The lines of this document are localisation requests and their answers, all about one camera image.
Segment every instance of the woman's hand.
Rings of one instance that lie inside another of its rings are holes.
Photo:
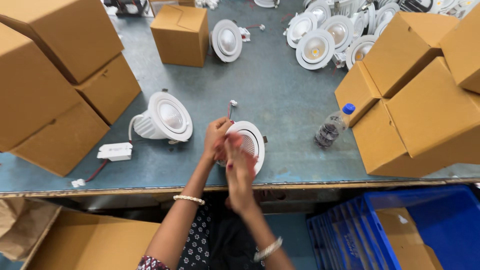
[[[204,142],[204,154],[213,160],[215,156],[214,143],[215,141],[225,135],[227,129],[232,126],[232,123],[228,117],[224,116],[211,122],[205,134]]]
[[[256,207],[252,193],[252,176],[248,171],[246,153],[235,149],[227,139],[227,181],[230,205],[240,216]]]

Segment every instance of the woman's right hand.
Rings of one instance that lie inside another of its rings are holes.
[[[243,215],[257,207],[252,193],[252,176],[248,171],[246,153],[235,149],[229,140],[225,140],[227,153],[227,181],[230,205],[233,211]]]

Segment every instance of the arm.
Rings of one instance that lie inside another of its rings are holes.
[[[275,235],[270,230],[260,207],[256,204],[253,194],[251,179],[247,169],[245,153],[235,149],[227,140],[225,142],[227,152],[227,181],[228,194],[232,209],[241,216],[247,225],[253,239],[260,250],[266,249],[276,241]],[[282,248],[279,248],[265,260],[267,270],[294,270]]]
[[[213,144],[217,138],[225,134],[231,125],[227,117],[217,119],[209,124],[205,136],[204,153],[181,195],[202,197],[205,182],[214,164]],[[196,202],[175,201],[155,233],[145,255],[154,257],[170,269],[176,269],[197,209]]]

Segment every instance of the bracelet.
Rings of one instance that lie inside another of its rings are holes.
[[[279,237],[273,244],[269,245],[266,249],[255,253],[253,260],[255,262],[259,262],[261,260],[266,259],[268,256],[270,256],[272,253],[274,253],[277,249],[279,249],[282,246],[282,242],[283,242],[282,237]]]
[[[174,200],[182,199],[182,200],[190,200],[199,203],[200,205],[205,205],[205,201],[199,198],[185,196],[185,195],[175,195],[173,196]]]

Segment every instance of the blue bottle cap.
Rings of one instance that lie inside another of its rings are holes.
[[[342,111],[345,113],[345,114],[352,114],[355,110],[355,105],[353,105],[352,103],[347,103],[345,104],[345,106],[343,106],[342,108]]]

